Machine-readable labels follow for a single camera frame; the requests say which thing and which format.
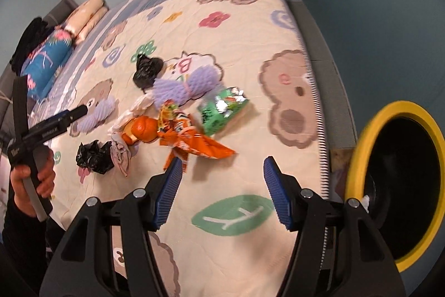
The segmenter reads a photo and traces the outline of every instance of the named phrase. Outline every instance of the black sleeve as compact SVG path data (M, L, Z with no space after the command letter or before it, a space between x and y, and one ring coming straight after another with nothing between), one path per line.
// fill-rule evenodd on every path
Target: black sleeve
M3 243L18 273L36 294L47 269L45 230L46 222L41 223L21 212L14 198L8 201Z

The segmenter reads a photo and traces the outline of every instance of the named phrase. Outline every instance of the orange snack wrapper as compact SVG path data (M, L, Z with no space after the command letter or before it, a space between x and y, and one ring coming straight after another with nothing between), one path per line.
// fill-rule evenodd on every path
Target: orange snack wrapper
M161 139L160 145L172 148L164 170L176 156L182 160L182 170L185 172L189 154L222 159L235 153L234 150L199 133L192 125L190 117L171 100L166 101L161 107L157 120L157 135Z

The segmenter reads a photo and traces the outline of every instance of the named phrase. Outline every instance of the black trash can with yellow rim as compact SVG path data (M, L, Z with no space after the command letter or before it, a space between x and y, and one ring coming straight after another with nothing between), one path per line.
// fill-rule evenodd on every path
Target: black trash can with yellow rim
M445 213L445 141L421 106L388 104L361 133L345 197L361 200L364 195L403 278L420 264ZM429 272L417 270L409 273L408 294Z

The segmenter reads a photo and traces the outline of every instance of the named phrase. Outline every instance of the yellow rim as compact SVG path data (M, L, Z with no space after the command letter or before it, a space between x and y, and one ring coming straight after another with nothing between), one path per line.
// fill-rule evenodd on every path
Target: yellow rim
M369 122L362 131L354 154L351 159L348 177L346 179L345 197L357 198L361 200L363 197L364 181L366 170L368 169L368 161L371 155L375 140L388 121L397 117L406 117L419 123L428 133L434 143L439 158L439 166L441 170L441 186L439 191L439 201L436 211L432 217L431 224L426 230L425 235L420 242L404 257L395 261L399 272L406 270L413 265L420 256L425 252L434 239L445 213L445 140L439 126L429 113L427 113L419 105L409 101L396 101L386 105L377 115Z

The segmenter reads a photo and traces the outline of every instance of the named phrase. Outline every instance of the green snack bag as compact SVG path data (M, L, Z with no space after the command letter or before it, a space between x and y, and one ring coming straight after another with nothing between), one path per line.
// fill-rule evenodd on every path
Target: green snack bag
M210 100L204 101L198 107L204 133L213 135L221 130L248 102L244 91L238 87L223 89Z

